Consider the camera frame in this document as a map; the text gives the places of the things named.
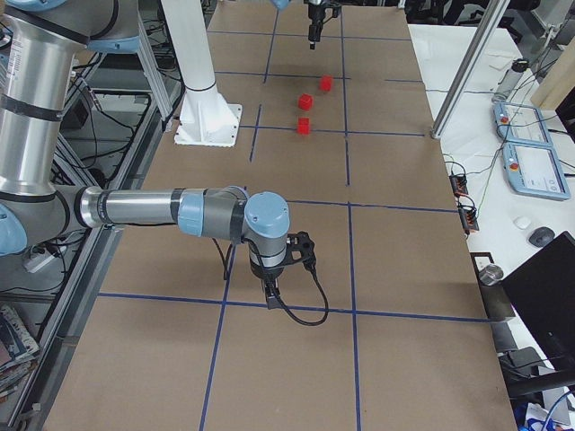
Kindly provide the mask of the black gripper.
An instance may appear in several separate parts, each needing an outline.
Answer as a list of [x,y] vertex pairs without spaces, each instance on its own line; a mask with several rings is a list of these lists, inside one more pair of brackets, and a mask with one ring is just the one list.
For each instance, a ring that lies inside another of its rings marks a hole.
[[249,240],[251,270],[261,281],[264,293],[279,291],[278,278],[286,267],[301,263],[305,270],[315,273],[314,242],[308,232],[288,233],[279,252],[273,256],[263,255],[258,245]]
[[328,0],[308,0],[307,16],[310,20],[308,30],[309,48],[315,49],[315,42],[321,41],[322,26],[328,21],[327,11],[332,10],[331,18],[339,16],[339,4],[336,1]]

